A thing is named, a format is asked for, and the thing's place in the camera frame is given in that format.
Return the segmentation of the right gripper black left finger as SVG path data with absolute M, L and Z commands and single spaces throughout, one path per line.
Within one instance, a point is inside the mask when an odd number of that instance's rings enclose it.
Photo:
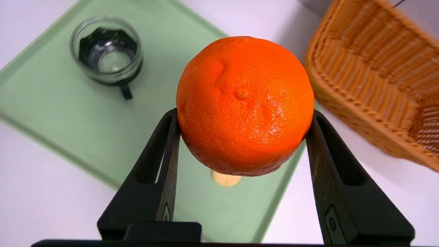
M 146 147 L 97 222 L 102 239 L 122 239 L 135 222 L 171 221 L 177 190 L 177 110 L 158 122 Z

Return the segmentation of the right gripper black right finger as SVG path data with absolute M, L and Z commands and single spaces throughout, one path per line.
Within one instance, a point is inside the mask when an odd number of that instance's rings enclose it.
M 306 135 L 312 188 L 325 245 L 410 245 L 415 229 L 315 110 Z

